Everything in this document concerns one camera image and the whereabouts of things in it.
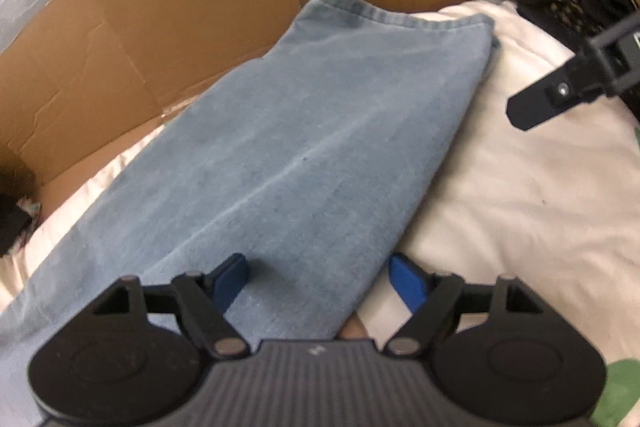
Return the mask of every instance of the bed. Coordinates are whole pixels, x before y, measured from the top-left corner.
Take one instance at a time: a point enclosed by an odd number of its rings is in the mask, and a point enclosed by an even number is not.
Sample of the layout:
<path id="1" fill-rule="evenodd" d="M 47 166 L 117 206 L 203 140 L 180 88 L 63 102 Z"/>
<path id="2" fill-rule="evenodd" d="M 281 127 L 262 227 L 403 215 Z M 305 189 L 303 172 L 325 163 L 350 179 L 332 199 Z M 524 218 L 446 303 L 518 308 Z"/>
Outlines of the bed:
<path id="1" fill-rule="evenodd" d="M 447 20 L 484 13 L 502 52 L 398 249 L 429 269 L 491 283 L 516 273 L 569 320 L 607 363 L 640 359 L 640 151 L 637 122 L 620 100 L 577 107 L 524 134 L 504 115 L 506 99 L 571 53 L 510 4 L 469 2 Z M 158 128 L 85 183 L 0 264 L 0 310 Z M 384 343 L 409 312 L 381 274 L 358 308 Z M 636 407 L 624 425 L 637 425 Z"/>

